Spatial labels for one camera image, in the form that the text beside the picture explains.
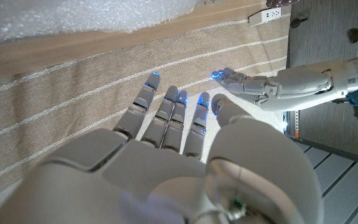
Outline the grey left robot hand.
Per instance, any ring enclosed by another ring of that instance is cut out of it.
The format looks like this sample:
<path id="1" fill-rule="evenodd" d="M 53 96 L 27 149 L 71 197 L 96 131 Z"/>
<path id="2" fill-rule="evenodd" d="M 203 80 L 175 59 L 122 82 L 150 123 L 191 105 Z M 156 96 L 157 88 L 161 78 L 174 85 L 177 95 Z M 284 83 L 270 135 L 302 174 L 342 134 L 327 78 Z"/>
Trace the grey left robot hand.
<path id="1" fill-rule="evenodd" d="M 350 60 L 300 65 L 270 77 L 247 76 L 225 68 L 214 71 L 211 78 L 265 111 L 303 110 L 338 99 L 358 106 L 358 52 Z"/>

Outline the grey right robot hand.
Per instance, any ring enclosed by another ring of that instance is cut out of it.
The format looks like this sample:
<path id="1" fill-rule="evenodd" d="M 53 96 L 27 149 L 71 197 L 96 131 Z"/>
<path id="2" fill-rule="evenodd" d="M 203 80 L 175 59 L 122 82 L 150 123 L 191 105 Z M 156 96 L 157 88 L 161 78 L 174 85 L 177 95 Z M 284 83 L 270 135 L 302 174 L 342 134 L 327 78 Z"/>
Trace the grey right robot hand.
<path id="1" fill-rule="evenodd" d="M 203 93 L 182 140 L 188 95 L 171 86 L 140 140 L 153 72 L 113 129 L 47 156 L 0 208 L 0 223 L 322 223 L 309 159 L 223 94 Z"/>

